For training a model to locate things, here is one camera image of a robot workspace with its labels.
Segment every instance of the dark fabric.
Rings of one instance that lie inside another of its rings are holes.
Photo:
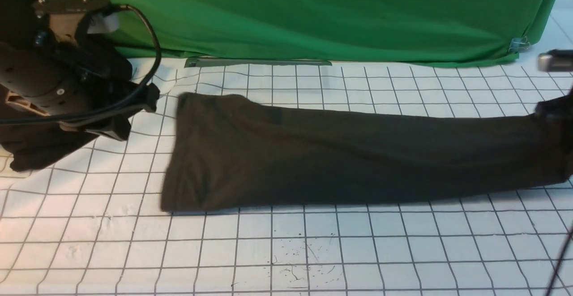
[[[462,198],[565,182],[559,125],[533,115],[428,118],[182,94],[168,212]]]
[[[4,103],[6,88],[0,86],[0,119],[37,117]],[[14,155],[16,172],[43,169],[95,139],[92,133],[63,131],[57,123],[0,126],[0,145]]]

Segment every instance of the black cable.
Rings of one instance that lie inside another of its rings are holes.
[[[555,284],[555,279],[559,275],[559,270],[561,269],[561,264],[563,263],[563,258],[565,258],[565,253],[567,253],[567,248],[569,247],[569,243],[573,239],[573,224],[571,228],[569,228],[569,233],[567,233],[567,238],[561,247],[561,253],[559,254],[559,259],[557,260],[557,264],[555,265],[555,269],[553,270],[553,275],[551,276],[551,280],[549,285],[547,286],[547,290],[545,292],[545,296],[550,296],[551,292],[553,292],[553,285]]]
[[[125,96],[125,98],[119,100],[115,104],[111,104],[107,107],[99,108],[88,112],[82,112],[78,114],[62,114],[62,115],[36,117],[36,118],[2,119],[0,120],[0,125],[41,124],[41,123],[53,123],[53,122],[77,121],[77,120],[92,118],[101,114],[105,114],[107,112],[121,109],[124,108],[127,104],[129,104],[133,100],[133,98],[135,98],[139,94],[139,92],[143,90],[147,84],[149,84],[151,78],[154,77],[155,72],[159,68],[159,64],[161,64],[161,46],[159,45],[159,40],[157,39],[157,35],[155,34],[153,27],[151,27],[151,24],[140,10],[129,4],[124,4],[117,6],[117,11],[134,12],[139,17],[139,19],[141,19],[141,22],[143,22],[143,25],[145,25],[145,28],[151,35],[153,46],[155,48],[155,61],[151,69],[149,70],[149,72],[147,72],[145,77],[143,77],[141,82],[130,94],[128,94],[127,96]]]

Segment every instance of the green cloth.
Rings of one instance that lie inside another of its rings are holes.
[[[513,38],[539,41],[555,0],[112,0],[151,21],[164,55],[403,61],[440,67],[513,61]],[[111,35],[129,57],[149,34],[121,14]]]

